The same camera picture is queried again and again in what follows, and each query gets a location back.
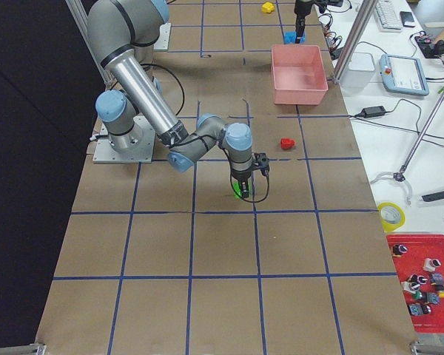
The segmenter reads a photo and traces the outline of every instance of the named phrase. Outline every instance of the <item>digital device with blue frame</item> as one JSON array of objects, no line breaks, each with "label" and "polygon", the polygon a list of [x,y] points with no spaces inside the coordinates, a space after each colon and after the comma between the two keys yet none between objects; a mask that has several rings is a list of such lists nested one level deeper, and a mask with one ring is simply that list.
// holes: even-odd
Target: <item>digital device with blue frame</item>
[{"label": "digital device with blue frame", "polygon": [[380,75],[388,92],[426,96],[428,83],[418,58],[384,54],[380,58]]}]

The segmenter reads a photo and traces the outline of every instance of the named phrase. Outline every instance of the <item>screen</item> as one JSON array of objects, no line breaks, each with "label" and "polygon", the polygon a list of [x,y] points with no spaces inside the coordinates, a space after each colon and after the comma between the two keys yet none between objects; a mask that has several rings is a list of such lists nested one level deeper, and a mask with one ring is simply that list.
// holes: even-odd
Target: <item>screen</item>
[{"label": "screen", "polygon": [[403,89],[424,89],[420,73],[414,59],[390,57],[394,85]]}]

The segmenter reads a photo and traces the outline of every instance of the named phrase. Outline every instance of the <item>white plastic box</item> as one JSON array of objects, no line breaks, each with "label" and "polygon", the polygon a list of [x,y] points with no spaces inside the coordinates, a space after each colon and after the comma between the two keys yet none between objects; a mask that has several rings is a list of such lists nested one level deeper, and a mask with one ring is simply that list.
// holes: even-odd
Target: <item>white plastic box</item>
[{"label": "white plastic box", "polygon": [[340,85],[343,87],[365,87],[374,73],[375,62],[371,54],[355,52],[340,78]]}]

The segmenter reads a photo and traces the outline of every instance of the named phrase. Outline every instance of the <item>red tray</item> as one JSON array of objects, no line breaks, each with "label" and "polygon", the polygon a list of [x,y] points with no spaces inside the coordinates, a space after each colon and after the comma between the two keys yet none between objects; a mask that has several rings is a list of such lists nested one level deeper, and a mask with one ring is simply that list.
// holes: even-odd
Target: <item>red tray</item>
[{"label": "red tray", "polygon": [[[439,259],[442,265],[436,269],[444,276],[444,235],[440,234],[390,234],[387,236],[390,248],[394,244],[404,244],[408,252],[402,257],[394,257],[394,266],[397,269],[400,282],[406,281],[412,274],[424,275],[429,273],[423,270],[424,260]],[[421,291],[434,292],[434,288],[426,283]],[[403,292],[407,304],[416,302],[412,295]],[[423,316],[411,316],[414,329],[419,333],[444,333],[444,298],[438,305],[430,305],[432,312]]]}]

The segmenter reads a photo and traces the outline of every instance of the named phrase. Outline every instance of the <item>white mounting plate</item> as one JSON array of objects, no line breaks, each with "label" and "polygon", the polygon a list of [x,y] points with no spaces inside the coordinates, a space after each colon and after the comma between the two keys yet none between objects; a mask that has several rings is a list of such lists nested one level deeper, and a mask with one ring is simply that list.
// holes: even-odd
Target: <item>white mounting plate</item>
[{"label": "white mounting plate", "polygon": [[169,48],[169,36],[171,35],[171,24],[167,22],[160,26],[160,38],[153,47],[155,52],[165,52]]},{"label": "white mounting plate", "polygon": [[[133,119],[143,129],[143,137],[138,145],[126,152],[116,152],[110,145],[108,138],[101,138],[95,146],[94,163],[151,163],[153,146],[155,145],[155,130],[144,116],[136,116]],[[103,124],[100,134],[108,134],[107,128]]]}]

